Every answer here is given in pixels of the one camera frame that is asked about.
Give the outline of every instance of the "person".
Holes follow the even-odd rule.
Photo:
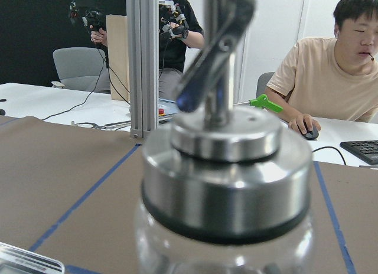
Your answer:
[[[294,131],[320,130],[313,116],[368,122],[378,111],[378,0],[340,0],[334,18],[335,38],[296,43],[265,89]]]
[[[165,6],[159,8],[159,97],[173,100],[175,85],[180,81],[185,64],[185,53],[189,48],[203,48],[203,29],[199,25],[194,11],[187,0],[172,0],[180,7],[185,16],[188,26],[184,32],[172,37],[168,33],[168,38],[164,32],[164,25],[169,25],[172,29],[180,25],[170,14]],[[92,31],[91,39],[94,43],[101,43],[107,46],[107,32],[102,28],[99,31]],[[99,90],[104,92],[103,84],[98,85]]]

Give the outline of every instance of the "office chair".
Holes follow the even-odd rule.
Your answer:
[[[106,69],[103,50],[86,47],[59,48],[53,52],[59,81],[52,81],[53,87],[86,91]]]
[[[272,78],[274,72],[266,72],[260,75],[258,79],[258,88],[256,91],[256,97],[260,96],[261,94],[264,93],[264,90],[266,88],[267,83],[270,81]]]

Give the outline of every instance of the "green plastic object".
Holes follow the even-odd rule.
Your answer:
[[[265,94],[261,94],[259,97],[249,100],[249,105],[250,106],[255,106],[255,107],[261,107],[272,110],[276,113],[279,113],[283,110],[283,108],[279,105],[277,105],[274,102],[269,101],[268,97]]]

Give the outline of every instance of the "black computer mouse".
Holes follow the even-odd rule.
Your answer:
[[[318,138],[318,136],[319,136],[319,132],[318,132],[318,129],[313,125],[312,126],[312,131],[309,131],[307,129],[307,132],[305,134],[302,133],[302,135],[307,140],[316,140]]]

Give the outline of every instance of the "digital scale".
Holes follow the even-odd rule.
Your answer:
[[[64,265],[58,260],[0,243],[0,274],[64,273]]]

